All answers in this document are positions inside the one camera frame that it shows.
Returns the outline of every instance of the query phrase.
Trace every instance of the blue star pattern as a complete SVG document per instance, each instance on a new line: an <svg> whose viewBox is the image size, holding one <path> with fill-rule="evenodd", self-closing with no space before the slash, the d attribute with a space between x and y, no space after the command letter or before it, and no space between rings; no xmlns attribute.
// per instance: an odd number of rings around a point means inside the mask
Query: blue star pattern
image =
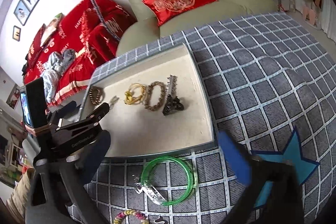
<svg viewBox="0 0 336 224"><path fill-rule="evenodd" d="M300 185L305 183L305 181L310 177L310 175L320 164L317 161L309 160L302 156L301 141L296 127L293 129L292 135L282 152L252 150L252 154L258 155L263 160L271 162L285 162L289 160L295 167L297 179ZM266 203L271 189L272 182L266 182L256 200L256 203L254 205L255 208L263 206Z"/></svg>

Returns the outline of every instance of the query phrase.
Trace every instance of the gray checkered rug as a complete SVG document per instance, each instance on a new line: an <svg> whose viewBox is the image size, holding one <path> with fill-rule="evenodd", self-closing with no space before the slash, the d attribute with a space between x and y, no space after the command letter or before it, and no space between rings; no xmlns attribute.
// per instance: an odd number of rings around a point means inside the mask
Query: gray checkered rug
<svg viewBox="0 0 336 224"><path fill-rule="evenodd" d="M336 184L336 71L325 49L285 13L245 16L204 25L134 49L99 67L100 79L158 51L185 43L206 88L215 132L226 130L251 150L283 151L298 129L303 157L320 163L302 185L305 223L311 223ZM194 168L197 187L181 204L164 207L133 190L133 174L146 160L105 159L86 185L98 208L112 222L126 208L169 224L218 224L235 205L244 186L221 149L180 155ZM154 184L176 199L186 179L175 163L160 164ZM80 220L75 207L70 210ZM249 222L259 217L252 212ZM138 223L129 218L127 224Z"/></svg>

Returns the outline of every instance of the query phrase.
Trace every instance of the small monitor screen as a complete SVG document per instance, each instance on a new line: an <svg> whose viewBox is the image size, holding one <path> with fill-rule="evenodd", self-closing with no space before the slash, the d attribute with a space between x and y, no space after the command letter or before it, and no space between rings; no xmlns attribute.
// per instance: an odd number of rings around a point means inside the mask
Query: small monitor screen
<svg viewBox="0 0 336 224"><path fill-rule="evenodd" d="M32 118L31 118L30 113L29 113L28 100L27 100L26 93L21 93L20 98L21 98L21 106L22 106L22 112L23 112L23 116L24 116L24 122L27 125L32 127L33 122L32 122Z"/></svg>

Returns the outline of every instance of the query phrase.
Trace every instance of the white tray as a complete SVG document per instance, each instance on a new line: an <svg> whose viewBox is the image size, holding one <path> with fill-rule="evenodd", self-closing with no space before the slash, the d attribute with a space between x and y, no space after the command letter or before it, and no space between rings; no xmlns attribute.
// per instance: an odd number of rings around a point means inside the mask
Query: white tray
<svg viewBox="0 0 336 224"><path fill-rule="evenodd" d="M126 105L125 91L132 83L149 85L154 81L167 84L176 75L176 95L185 110L163 116L161 107L149 111L140 105ZM139 61L94 84L104 89L103 102L120 97L113 109L100 121L111 133L111 146L106 157L132 157L185 153L208 148L214 143L209 106L195 64L186 46L180 45ZM160 87L154 87L151 105L157 103ZM89 96L81 119L95 107Z"/></svg>

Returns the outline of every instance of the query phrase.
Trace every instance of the gold bracelet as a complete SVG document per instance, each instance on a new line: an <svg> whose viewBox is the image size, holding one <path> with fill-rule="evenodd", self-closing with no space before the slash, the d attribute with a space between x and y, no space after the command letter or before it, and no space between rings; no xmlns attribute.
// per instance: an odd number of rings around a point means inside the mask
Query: gold bracelet
<svg viewBox="0 0 336 224"><path fill-rule="evenodd" d="M89 90L91 103L95 106L99 105L104 98L104 90L93 86Z"/></svg>
<svg viewBox="0 0 336 224"><path fill-rule="evenodd" d="M141 94L138 97L134 98L133 97L134 91L137 88L141 88ZM129 86L127 91L125 91L126 97L125 97L124 103L127 105L140 104L145 97L145 93L146 93L146 87L144 85L141 85L139 83L134 83Z"/></svg>
<svg viewBox="0 0 336 224"><path fill-rule="evenodd" d="M161 95L159 98L159 102L154 105L154 106L150 106L149 105L149 100L151 99L151 95L152 95L152 91L153 91L153 87L159 85L161 88ZM145 109L149 109L151 111L156 111L158 110L162 105L163 105L163 100L165 98L165 84L159 81L155 81L153 83L151 83L148 87L147 87L147 92L146 92L146 98L144 100L144 105L145 105Z"/></svg>

